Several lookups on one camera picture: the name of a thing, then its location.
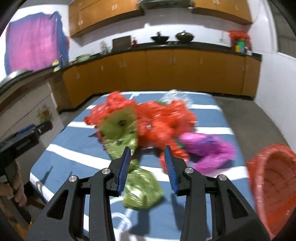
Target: red basket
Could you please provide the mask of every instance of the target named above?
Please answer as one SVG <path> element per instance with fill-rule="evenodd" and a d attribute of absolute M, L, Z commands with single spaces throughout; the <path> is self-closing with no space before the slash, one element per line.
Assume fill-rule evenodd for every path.
<path fill-rule="evenodd" d="M 283 144 L 272 145 L 247 167 L 257 214 L 273 239 L 296 206 L 296 154 Z"/>

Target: ceiling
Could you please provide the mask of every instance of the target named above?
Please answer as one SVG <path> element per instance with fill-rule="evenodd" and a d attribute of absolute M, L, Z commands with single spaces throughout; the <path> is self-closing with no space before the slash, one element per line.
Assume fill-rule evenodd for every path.
<path fill-rule="evenodd" d="M 69 5 L 73 0 L 27 0 L 20 8 L 42 4 L 66 4 Z"/>

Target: blue and white tablecloth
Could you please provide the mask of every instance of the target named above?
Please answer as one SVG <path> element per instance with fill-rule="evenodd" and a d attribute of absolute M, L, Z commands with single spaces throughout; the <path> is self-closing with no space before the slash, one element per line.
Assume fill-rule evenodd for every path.
<path fill-rule="evenodd" d="M 166 92 L 123 92 L 126 98 L 134 99 L 137 103 L 159 100 Z M 218 134 L 224 141 L 232 142 L 236 148 L 236 159 L 227 162 L 221 169 L 208 176 L 216 177 L 225 174 L 247 201 L 254 207 L 248 183 L 248 171 L 245 161 L 236 141 L 235 135 L 229 127 L 223 112 L 211 95 L 195 92 L 184 92 L 193 101 L 191 110 L 198 118 L 196 131 L 205 134 Z M 98 170 L 110 164 L 110 157 L 92 135 L 96 132 L 92 126 L 87 126 L 83 118 L 89 115 L 94 105 L 104 103 L 104 95 L 87 107 L 74 121 L 72 121 L 49 145 L 31 170 L 30 181 L 46 200 L 50 200 L 54 193 L 71 175 L 79 178 L 94 175 Z M 179 240 L 184 219 L 185 197 L 173 195 L 169 178 L 163 173 L 159 160 L 153 155 L 143 155 L 140 165 L 151 171 L 165 191 L 164 200 L 151 210 L 134 211 L 122 205 L 122 197 L 110 198 L 112 221 L 116 240 L 146 239 L 146 240 Z M 210 199 L 207 200 L 208 238 L 211 238 L 211 210 Z M 84 229 L 89 230 L 89 197 L 86 197 Z"/>

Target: white wall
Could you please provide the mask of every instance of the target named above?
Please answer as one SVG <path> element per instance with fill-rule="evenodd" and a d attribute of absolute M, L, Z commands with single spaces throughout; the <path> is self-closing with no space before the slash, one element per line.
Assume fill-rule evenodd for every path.
<path fill-rule="evenodd" d="M 69 59 L 84 53 L 100 52 L 100 42 L 112 46 L 112 39 L 126 35 L 136 37 L 138 43 L 151 42 L 151 36 L 161 31 L 175 41 L 175 34 L 186 30 L 195 35 L 193 41 L 230 46 L 229 30 L 245 30 L 245 26 L 220 18 L 192 14 L 189 9 L 164 8 L 147 10 L 145 16 L 127 19 L 97 29 L 70 42 Z"/>
<path fill-rule="evenodd" d="M 63 23 L 63 32 L 66 36 L 69 36 L 69 20 L 68 20 L 68 5 L 38 5 L 38 6 L 31 6 L 19 9 L 15 15 L 10 20 L 11 22 L 16 21 L 20 18 L 23 18 L 29 14 L 35 14 L 39 12 L 43 12 L 45 14 L 52 14 L 55 11 L 58 11 L 62 17 Z M 3 80 L 6 76 L 5 68 L 4 68 L 4 55 L 6 50 L 5 44 L 5 36 L 6 36 L 6 29 L 0 36 L 0 81 Z"/>
<path fill-rule="evenodd" d="M 277 52 L 274 20 L 267 0 L 248 0 L 256 16 L 249 30 L 253 49 L 263 55 L 255 102 L 296 152 L 296 59 Z"/>

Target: human hand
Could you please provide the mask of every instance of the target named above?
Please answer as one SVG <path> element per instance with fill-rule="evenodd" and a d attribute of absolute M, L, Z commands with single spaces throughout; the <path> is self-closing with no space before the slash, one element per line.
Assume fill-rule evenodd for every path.
<path fill-rule="evenodd" d="M 14 166 L 16 174 L 13 179 L 13 188 L 17 191 L 14 195 L 13 190 L 9 184 L 0 183 L 0 196 L 6 196 L 8 199 L 14 197 L 15 201 L 19 203 L 19 206 L 22 207 L 27 203 L 27 197 L 24 193 L 24 184 L 20 175 L 20 165 L 17 161 L 14 161 Z"/>

